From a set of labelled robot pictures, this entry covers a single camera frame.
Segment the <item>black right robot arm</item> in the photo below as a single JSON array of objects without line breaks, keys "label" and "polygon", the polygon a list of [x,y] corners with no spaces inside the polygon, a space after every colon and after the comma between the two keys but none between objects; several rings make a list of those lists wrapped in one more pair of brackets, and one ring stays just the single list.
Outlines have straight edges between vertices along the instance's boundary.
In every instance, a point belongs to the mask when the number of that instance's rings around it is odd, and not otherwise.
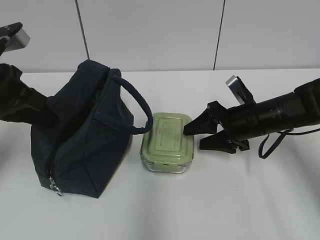
[{"label": "black right robot arm", "polygon": [[201,150],[235,154],[237,149],[249,150],[250,139],[278,133],[279,137],[266,152],[263,142],[258,148],[258,156],[266,159],[294,129],[320,123],[319,79],[260,103],[255,102],[239,76],[233,75],[226,85],[239,106],[225,108],[218,101],[210,102],[203,113],[184,126],[186,136],[208,135],[200,140]]}]

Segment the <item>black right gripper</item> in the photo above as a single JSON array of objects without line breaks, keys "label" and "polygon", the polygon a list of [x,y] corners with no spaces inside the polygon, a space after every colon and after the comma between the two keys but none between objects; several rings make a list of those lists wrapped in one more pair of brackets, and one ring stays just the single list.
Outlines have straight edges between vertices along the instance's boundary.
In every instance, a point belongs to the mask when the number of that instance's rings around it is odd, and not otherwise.
[{"label": "black right gripper", "polygon": [[[213,134],[200,140],[200,150],[235,154],[236,149],[240,151],[250,149],[247,139],[238,140],[232,133],[228,110],[225,107],[217,101],[213,101],[207,105],[207,108],[196,119],[184,126],[184,135]],[[218,133],[217,121],[223,127],[223,130]]]}]

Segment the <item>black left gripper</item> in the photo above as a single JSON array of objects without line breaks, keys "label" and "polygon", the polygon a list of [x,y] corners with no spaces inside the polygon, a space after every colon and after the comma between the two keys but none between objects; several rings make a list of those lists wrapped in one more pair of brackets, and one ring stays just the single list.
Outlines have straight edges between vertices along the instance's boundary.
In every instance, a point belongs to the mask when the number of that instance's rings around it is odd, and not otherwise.
[{"label": "black left gripper", "polygon": [[0,65],[0,119],[33,125],[55,125],[57,115],[48,107],[49,98],[21,81],[22,71]]}]

